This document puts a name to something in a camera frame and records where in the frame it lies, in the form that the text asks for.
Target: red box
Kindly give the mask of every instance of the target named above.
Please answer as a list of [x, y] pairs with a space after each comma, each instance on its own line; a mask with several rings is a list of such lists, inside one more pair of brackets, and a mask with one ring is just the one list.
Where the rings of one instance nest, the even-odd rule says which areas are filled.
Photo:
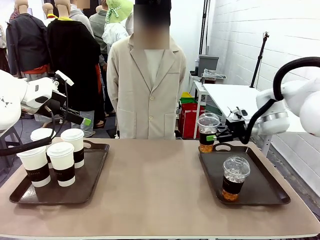
[[[181, 114], [179, 118], [179, 132], [181, 133], [182, 137], [185, 139], [193, 139], [195, 133], [195, 124], [196, 124], [196, 117], [197, 117], [197, 103], [185, 103], [182, 104]], [[200, 106], [200, 114], [205, 113], [205, 108]], [[200, 134], [199, 131], [196, 133], [196, 137], [199, 138]]]

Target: tray handle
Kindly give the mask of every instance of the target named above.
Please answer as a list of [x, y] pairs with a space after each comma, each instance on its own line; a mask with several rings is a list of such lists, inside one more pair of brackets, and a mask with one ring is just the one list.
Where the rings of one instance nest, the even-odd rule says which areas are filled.
[[[227, 149], [217, 150], [217, 147], [219, 147], [219, 146], [227, 146], [230, 148], [230, 150], [227, 150]], [[234, 148], [234, 146], [230, 145], [229, 143], [223, 142], [223, 143], [215, 144], [213, 146], [213, 151], [215, 151], [215, 152], [230, 152], [230, 151], [232, 151], [233, 148]]]
[[104, 143], [93, 143], [88, 140], [83, 140], [83, 142], [90, 144], [90, 147], [84, 147], [85, 149], [102, 149], [103, 150], [106, 148], [106, 144], [104, 144]]

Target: beige tabletop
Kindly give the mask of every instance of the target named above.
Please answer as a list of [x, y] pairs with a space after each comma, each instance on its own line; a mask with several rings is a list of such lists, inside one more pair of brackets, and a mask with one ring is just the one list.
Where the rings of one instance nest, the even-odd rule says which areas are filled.
[[95, 194], [85, 205], [22, 206], [9, 196], [20, 167], [0, 188], [0, 236], [33, 239], [300, 238], [320, 223], [250, 143], [291, 198], [277, 207], [230, 208], [213, 196], [193, 140], [90, 139], [110, 144]]

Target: brown tray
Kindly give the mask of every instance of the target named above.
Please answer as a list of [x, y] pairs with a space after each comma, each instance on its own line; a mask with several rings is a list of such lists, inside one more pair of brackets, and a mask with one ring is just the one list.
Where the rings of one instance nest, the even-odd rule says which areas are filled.
[[[245, 158], [250, 164], [250, 175], [245, 179], [239, 198], [235, 202], [227, 201], [222, 196], [222, 184], [224, 177], [223, 163], [231, 156]], [[260, 159], [247, 146], [232, 146], [227, 143], [219, 143], [213, 146], [213, 152], [200, 152], [200, 160], [207, 176], [211, 190], [223, 204], [268, 206], [284, 205], [291, 199], [277, 180], [271, 175]]]
[[75, 183], [68, 187], [58, 184], [56, 175], [50, 169], [51, 181], [43, 187], [34, 187], [28, 176], [10, 196], [10, 202], [28, 205], [71, 205], [84, 204], [97, 186], [109, 150], [108, 144], [92, 143], [84, 148], [84, 166], [75, 170]]

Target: black jacket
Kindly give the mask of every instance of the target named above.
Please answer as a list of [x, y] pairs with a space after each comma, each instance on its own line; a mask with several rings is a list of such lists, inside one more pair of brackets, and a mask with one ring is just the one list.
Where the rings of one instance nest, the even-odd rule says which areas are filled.
[[47, 28], [38, 18], [28, 13], [19, 14], [6, 29], [6, 41], [10, 72], [17, 74], [17, 63], [22, 72], [40, 68], [50, 63], [47, 44]]
[[47, 28], [48, 46], [54, 70], [60, 70], [73, 82], [68, 86], [69, 107], [93, 111], [99, 101], [96, 65], [100, 45], [79, 21], [54, 20]]

